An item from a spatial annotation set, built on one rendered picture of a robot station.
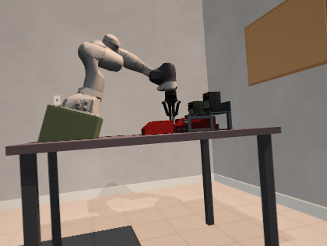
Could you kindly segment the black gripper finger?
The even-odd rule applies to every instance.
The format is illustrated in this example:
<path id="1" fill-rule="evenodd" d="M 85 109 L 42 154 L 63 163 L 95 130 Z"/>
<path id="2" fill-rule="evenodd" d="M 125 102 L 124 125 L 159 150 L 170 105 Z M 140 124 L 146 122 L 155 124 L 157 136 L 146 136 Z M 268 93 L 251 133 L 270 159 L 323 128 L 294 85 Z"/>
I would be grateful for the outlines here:
<path id="1" fill-rule="evenodd" d="M 166 112 L 166 115 L 169 116 L 170 120 L 172 120 L 172 113 L 171 113 L 171 99 L 169 99 L 169 105 L 168 105 L 168 109 L 167 109 L 167 105 L 166 105 L 166 101 L 162 102 L 162 105 L 164 107 L 164 110 Z M 169 112 L 168 112 L 169 110 Z"/>
<path id="2" fill-rule="evenodd" d="M 172 106 L 172 120 L 173 120 L 173 123 L 175 125 L 175 116 L 178 115 L 178 109 L 179 109 L 179 104 L 180 104 L 181 101 L 177 100 L 177 106 L 176 106 L 176 110 L 175 110 L 175 100 L 173 99 L 173 105 Z"/>

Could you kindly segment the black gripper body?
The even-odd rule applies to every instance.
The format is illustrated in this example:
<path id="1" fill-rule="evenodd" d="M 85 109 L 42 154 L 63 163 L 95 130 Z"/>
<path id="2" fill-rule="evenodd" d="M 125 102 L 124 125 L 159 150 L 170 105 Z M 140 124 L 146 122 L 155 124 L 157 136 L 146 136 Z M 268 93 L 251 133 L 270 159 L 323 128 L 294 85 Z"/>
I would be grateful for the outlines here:
<path id="1" fill-rule="evenodd" d="M 177 94 L 176 90 L 168 90 L 165 91 L 165 101 L 169 105 L 169 99 L 171 99 L 171 105 L 173 105 L 173 99 L 175 100 L 175 103 L 177 102 Z"/>

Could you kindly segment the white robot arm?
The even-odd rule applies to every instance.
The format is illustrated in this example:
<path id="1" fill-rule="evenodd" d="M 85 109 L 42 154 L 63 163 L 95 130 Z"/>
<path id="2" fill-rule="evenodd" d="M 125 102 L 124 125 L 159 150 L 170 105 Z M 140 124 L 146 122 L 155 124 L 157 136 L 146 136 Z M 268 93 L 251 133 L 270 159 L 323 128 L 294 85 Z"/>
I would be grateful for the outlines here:
<path id="1" fill-rule="evenodd" d="M 148 76 L 152 83 L 158 85 L 156 88 L 158 91 L 177 89 L 176 70 L 173 64 L 167 62 L 157 69 L 152 69 L 134 54 L 120 49 L 119 46 L 121 46 L 119 40 L 112 34 L 106 34 L 102 42 L 93 40 L 80 44 L 78 56 L 86 70 L 83 87 L 78 89 L 78 93 L 66 97 L 58 107 L 100 117 L 100 103 L 106 81 L 98 67 L 118 72 L 124 66 Z"/>

